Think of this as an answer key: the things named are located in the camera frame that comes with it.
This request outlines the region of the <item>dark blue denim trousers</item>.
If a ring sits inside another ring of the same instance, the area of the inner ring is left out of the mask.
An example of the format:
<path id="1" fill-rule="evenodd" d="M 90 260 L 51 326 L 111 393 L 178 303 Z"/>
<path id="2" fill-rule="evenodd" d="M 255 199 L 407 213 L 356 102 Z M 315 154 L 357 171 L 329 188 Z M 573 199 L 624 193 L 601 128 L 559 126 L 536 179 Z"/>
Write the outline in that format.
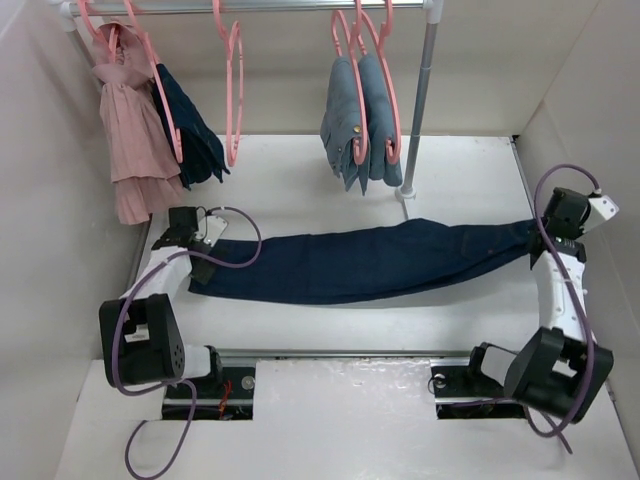
<path id="1" fill-rule="evenodd" d="M 339 305 L 459 284 L 528 253 L 533 220 L 447 226 L 417 218 L 388 227 L 273 237 L 262 243 L 221 240 L 219 267 L 190 292 L 294 305 Z"/>

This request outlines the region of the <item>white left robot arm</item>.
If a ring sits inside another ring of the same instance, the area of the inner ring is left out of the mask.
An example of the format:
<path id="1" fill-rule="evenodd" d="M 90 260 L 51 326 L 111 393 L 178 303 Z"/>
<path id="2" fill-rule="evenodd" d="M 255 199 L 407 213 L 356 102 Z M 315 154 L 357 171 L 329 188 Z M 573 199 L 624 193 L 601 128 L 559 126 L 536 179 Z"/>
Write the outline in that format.
<path id="1" fill-rule="evenodd" d="M 104 302 L 99 324 L 105 374 L 115 386 L 112 359 L 118 360 L 120 384 L 138 386 L 189 379 L 204 397 L 223 387 L 223 367 L 212 346 L 183 342 L 172 308 L 180 285 L 208 255 L 228 222 L 215 215 L 198 217 L 194 207 L 169 213 L 169 227 L 151 247 L 149 261 L 138 282 L 120 298 Z"/>

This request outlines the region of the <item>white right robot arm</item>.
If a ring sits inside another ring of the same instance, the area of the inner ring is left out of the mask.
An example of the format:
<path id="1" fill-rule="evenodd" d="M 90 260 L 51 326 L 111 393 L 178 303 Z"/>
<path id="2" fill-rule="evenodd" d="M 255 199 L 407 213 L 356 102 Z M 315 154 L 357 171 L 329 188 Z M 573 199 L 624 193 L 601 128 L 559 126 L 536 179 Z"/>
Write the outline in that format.
<path id="1" fill-rule="evenodd" d="M 524 405 L 580 422 L 614 365 L 611 350 L 597 345 L 580 314 L 586 311 L 586 248 L 579 238 L 619 211 L 607 195 L 553 190 L 528 242 L 538 292 L 539 328 L 517 353 L 483 343 L 472 350 L 462 381 L 473 393 L 495 385 Z"/>

